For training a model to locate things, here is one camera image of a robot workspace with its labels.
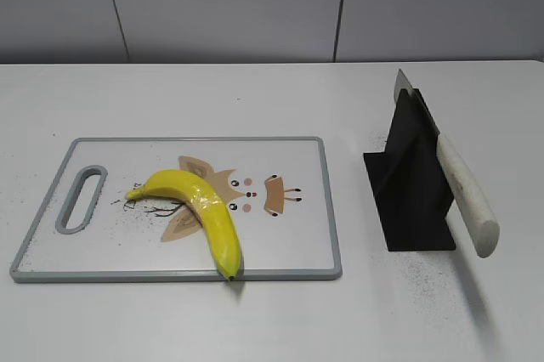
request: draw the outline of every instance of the table surface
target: table surface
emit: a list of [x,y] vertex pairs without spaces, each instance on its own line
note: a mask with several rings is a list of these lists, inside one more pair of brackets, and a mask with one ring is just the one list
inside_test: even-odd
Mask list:
[[[361,154],[381,150],[402,68],[501,225],[476,256],[387,252]],[[541,360],[544,64],[0,66],[0,359]],[[317,135],[335,281],[17,285],[9,265],[78,137]]]

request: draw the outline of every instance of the yellow banana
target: yellow banana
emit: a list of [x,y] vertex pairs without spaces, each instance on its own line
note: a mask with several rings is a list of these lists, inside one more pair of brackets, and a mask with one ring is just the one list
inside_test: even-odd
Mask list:
[[219,273],[227,280],[235,278],[241,262],[240,242],[227,206],[205,179],[178,169],[159,171],[127,193],[129,200],[146,196],[173,198],[188,205],[206,231]]

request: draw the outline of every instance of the knife handle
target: knife handle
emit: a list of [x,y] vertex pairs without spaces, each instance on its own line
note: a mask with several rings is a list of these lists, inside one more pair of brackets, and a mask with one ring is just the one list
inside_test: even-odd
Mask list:
[[442,133],[438,136],[436,156],[456,198],[476,252],[480,257],[488,257],[499,241],[500,229],[482,189],[465,161]]

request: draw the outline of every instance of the knife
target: knife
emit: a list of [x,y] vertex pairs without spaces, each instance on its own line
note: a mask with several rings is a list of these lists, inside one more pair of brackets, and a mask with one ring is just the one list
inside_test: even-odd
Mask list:
[[421,108],[423,116],[428,119],[433,136],[437,140],[436,156],[456,199],[476,253],[480,257],[488,257],[499,241],[500,228],[482,189],[450,140],[440,132],[419,90],[412,87],[404,72],[399,69],[394,85],[395,103],[401,89],[408,92],[412,102]]

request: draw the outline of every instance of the black stand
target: black stand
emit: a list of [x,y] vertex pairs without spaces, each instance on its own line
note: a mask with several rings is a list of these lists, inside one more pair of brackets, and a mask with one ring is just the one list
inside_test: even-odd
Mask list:
[[364,154],[390,252],[456,249],[445,221],[453,194],[422,114],[401,90],[385,151]]

